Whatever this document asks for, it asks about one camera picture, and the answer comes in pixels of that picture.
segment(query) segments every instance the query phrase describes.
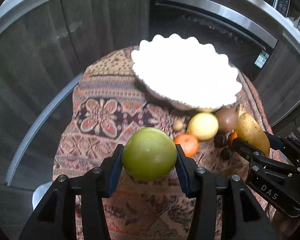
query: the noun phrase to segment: patterned tablecloth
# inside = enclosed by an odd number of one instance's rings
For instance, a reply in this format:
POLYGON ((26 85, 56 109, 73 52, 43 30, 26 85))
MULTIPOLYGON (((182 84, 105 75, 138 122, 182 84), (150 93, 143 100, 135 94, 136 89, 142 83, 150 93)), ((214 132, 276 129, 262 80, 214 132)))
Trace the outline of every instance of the patterned tablecloth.
MULTIPOLYGON (((61 136, 55 156, 53 179, 60 174, 83 175, 104 158, 111 156, 118 143, 125 144, 142 127, 156 127, 174 138, 172 124, 180 119, 188 123, 194 112, 181 112, 168 103, 152 98, 135 80, 131 70, 131 52, 138 47, 115 51, 87 68, 73 92, 73 117, 61 136)), ((239 73, 242 90, 237 103, 261 128, 271 133, 258 93, 248 78, 239 73)), ((234 155, 229 161, 218 156, 221 149, 213 140, 200 143, 194 156, 198 166, 215 174, 246 178, 247 166, 234 155)), ((270 158, 279 160, 271 150, 270 158)), ((275 209, 259 195, 257 200, 272 218, 275 209)), ((176 171, 161 181, 143 182, 122 171, 117 191, 103 205, 112 239, 186 239, 193 215, 195 199, 181 192, 176 171)), ((217 201, 216 239, 221 233, 221 198, 217 201)), ((83 238, 80 197, 76 199, 78 239, 83 238)))

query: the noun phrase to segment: black appliance door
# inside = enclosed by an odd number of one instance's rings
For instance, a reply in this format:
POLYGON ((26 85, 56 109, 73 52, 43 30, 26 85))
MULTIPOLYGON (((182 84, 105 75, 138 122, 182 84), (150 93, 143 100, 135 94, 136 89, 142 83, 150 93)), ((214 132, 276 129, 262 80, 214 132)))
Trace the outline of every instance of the black appliance door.
POLYGON ((151 1, 149 40, 156 34, 167 38, 177 33, 183 39, 194 36, 201 44, 211 43, 217 53, 226 54, 230 63, 254 81, 272 49, 240 28, 199 8, 151 1))

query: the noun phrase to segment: green and white sticker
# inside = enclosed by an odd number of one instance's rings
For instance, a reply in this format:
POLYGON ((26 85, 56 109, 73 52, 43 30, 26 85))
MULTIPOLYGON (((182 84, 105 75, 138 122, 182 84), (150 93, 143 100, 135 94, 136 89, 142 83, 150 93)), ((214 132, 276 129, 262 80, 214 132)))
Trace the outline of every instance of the green and white sticker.
POLYGON ((255 65, 259 68, 262 68, 263 65, 266 63, 267 59, 269 58, 269 54, 266 53, 264 50, 260 52, 257 60, 255 61, 255 65))

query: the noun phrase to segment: small round fruit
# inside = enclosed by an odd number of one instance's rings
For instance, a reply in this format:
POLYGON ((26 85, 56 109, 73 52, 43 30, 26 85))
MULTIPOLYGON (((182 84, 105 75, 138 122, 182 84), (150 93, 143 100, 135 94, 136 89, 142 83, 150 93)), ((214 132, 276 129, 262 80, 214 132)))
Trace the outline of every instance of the small round fruit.
POLYGON ((232 147, 232 142, 233 140, 237 138, 237 132, 234 131, 229 137, 228 137, 228 142, 229 142, 229 146, 232 147))
POLYGON ((192 135, 180 134, 173 141, 175 144, 180 144, 187 157, 194 156, 199 149, 199 143, 192 135))
POLYGON ((224 133, 217 133, 213 138, 216 147, 224 147, 228 145, 227 137, 224 133))
POLYGON ((220 152, 220 158, 224 161, 228 161, 231 159, 233 155, 233 150, 229 149, 229 148, 224 148, 221 152, 220 152))
POLYGON ((151 181, 167 176, 177 160, 173 140, 163 131, 146 127, 127 141, 121 161, 135 179, 151 181))
POLYGON ((199 141, 210 140, 218 131, 218 119, 211 113, 196 114, 188 124, 187 134, 191 134, 199 141))
POLYGON ((172 129, 175 132, 180 132, 183 128, 183 122, 181 120, 175 120, 172 126, 172 129))
POLYGON ((230 132, 234 129, 238 121, 238 113, 232 108, 223 108, 215 113, 219 122, 220 132, 230 132))

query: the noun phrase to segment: orange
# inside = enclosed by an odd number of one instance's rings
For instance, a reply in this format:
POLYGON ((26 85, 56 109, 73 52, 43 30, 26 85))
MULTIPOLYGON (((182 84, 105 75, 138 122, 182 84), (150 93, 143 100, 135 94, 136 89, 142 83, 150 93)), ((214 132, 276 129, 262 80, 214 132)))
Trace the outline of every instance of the orange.
POLYGON ((198 140, 193 135, 180 134, 173 142, 181 145, 181 148, 187 157, 194 156, 199 149, 198 140))
POLYGON ((229 142, 229 146, 231 147, 231 145, 232 145, 232 141, 235 139, 235 138, 237 138, 238 136, 237 136, 237 132, 236 131, 234 131, 230 136, 229 136, 229 138, 228 138, 228 142, 229 142))

